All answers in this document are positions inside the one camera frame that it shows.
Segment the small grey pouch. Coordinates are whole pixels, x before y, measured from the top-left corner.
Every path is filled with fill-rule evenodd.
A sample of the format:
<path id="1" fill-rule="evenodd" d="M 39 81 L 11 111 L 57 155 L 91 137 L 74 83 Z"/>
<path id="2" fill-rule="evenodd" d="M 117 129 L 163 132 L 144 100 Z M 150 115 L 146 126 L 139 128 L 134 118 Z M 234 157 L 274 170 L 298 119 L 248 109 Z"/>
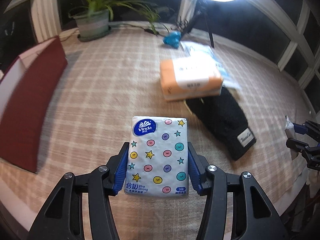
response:
<path id="1" fill-rule="evenodd" d="M 295 127 L 293 122 L 289 119 L 287 115 L 285 116 L 285 119 L 286 119 L 285 134 L 287 136 L 287 139 L 296 139 Z M 291 160 L 294 160 L 298 157 L 298 153 L 295 152 L 294 150 L 290 150 L 290 154 L 291 154 Z"/>

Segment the white Vinda tissue pack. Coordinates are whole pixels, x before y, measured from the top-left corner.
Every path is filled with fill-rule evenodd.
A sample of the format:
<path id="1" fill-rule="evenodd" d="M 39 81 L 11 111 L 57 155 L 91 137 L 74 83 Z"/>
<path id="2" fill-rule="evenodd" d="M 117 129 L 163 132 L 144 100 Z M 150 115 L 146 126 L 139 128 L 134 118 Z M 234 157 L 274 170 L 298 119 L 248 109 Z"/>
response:
<path id="1" fill-rule="evenodd" d="M 134 116 L 124 192 L 169 198 L 185 197 L 188 191 L 187 120 Z"/>

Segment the black knit hat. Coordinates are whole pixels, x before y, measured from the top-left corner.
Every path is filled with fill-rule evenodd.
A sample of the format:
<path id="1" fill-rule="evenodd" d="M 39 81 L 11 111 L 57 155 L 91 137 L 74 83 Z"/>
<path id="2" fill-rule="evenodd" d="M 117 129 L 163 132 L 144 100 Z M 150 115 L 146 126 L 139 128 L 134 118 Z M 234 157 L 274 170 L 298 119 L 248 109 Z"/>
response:
<path id="1" fill-rule="evenodd" d="M 239 160 L 255 143 L 244 111 L 225 87 L 218 96 L 187 99 L 190 111 L 223 143 L 230 157 Z"/>

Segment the orange tissue pack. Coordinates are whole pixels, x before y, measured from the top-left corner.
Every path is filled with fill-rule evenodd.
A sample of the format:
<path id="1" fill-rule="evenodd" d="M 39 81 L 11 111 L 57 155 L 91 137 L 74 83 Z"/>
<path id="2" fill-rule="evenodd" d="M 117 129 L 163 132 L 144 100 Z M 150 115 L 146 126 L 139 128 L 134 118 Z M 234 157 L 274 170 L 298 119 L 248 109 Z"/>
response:
<path id="1" fill-rule="evenodd" d="M 210 57 L 188 56 L 160 62 L 160 82 L 166 101 L 217 96 L 223 78 Z"/>

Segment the face mask package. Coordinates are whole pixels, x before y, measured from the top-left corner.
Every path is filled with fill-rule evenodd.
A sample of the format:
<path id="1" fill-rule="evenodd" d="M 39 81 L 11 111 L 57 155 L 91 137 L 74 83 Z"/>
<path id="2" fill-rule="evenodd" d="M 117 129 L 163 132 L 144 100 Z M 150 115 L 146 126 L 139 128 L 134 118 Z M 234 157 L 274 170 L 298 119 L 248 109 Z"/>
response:
<path id="1" fill-rule="evenodd" d="M 182 48 L 189 56 L 196 56 L 211 62 L 220 72 L 223 78 L 223 87 L 231 89 L 241 89 L 239 83 L 235 81 L 221 64 L 215 51 L 208 45 L 203 45 L 191 41 L 181 41 Z"/>

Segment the blue silicone funnel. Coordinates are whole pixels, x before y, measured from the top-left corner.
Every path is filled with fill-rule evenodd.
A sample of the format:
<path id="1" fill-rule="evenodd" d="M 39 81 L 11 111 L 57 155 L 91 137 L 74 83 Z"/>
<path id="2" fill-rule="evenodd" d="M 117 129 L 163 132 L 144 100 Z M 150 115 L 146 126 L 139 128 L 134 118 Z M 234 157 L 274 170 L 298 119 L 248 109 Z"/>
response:
<path id="1" fill-rule="evenodd" d="M 179 31 L 172 31 L 163 38 L 163 42 L 172 48 L 178 49 L 180 46 L 181 33 Z"/>

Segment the dark red storage box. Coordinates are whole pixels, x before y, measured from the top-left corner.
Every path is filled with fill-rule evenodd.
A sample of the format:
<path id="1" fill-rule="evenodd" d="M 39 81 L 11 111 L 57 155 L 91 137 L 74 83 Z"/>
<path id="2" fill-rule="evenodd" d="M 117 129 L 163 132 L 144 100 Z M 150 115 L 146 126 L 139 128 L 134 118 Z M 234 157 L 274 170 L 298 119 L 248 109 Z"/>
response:
<path id="1" fill-rule="evenodd" d="M 35 173 L 40 136 L 54 90 L 67 67 L 59 37 L 21 53 L 1 78 L 1 158 Z"/>

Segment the green potted plant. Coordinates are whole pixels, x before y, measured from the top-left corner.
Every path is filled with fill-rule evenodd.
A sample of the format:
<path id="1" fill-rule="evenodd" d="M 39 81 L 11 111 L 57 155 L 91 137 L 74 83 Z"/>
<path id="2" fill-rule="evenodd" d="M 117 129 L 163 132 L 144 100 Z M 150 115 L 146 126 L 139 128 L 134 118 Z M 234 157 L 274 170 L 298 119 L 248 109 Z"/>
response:
<path id="1" fill-rule="evenodd" d="M 155 23 L 160 20 L 161 14 L 171 11 L 170 7 L 160 7 L 144 0 L 84 0 L 84 5 L 75 7 L 81 12 L 68 15 L 76 21 L 79 41 L 93 41 L 109 34 L 110 22 L 114 19 L 113 10 L 118 7 L 130 9 L 144 17 L 149 23 L 145 31 L 153 35 L 158 35 Z"/>

